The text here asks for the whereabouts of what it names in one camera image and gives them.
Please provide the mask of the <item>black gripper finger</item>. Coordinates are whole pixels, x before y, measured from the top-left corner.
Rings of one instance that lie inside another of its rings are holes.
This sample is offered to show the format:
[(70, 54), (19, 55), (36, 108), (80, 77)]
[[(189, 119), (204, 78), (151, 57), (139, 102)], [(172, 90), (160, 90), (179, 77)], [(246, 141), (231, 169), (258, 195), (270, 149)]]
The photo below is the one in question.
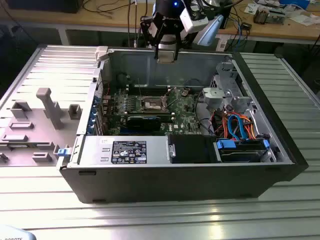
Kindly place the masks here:
[[(151, 25), (156, 28), (155, 35), (149, 33)], [(140, 27), (146, 44), (155, 47), (154, 58), (158, 59), (159, 44), (165, 35), (166, 23), (163, 21), (163, 16), (142, 16), (140, 18)]]
[(181, 32), (183, 30), (183, 25), (181, 23), (174, 23), (172, 29), (173, 29), (173, 33), (175, 35), (175, 41), (176, 41), (173, 60), (176, 61), (178, 59), (180, 45), (182, 44)]

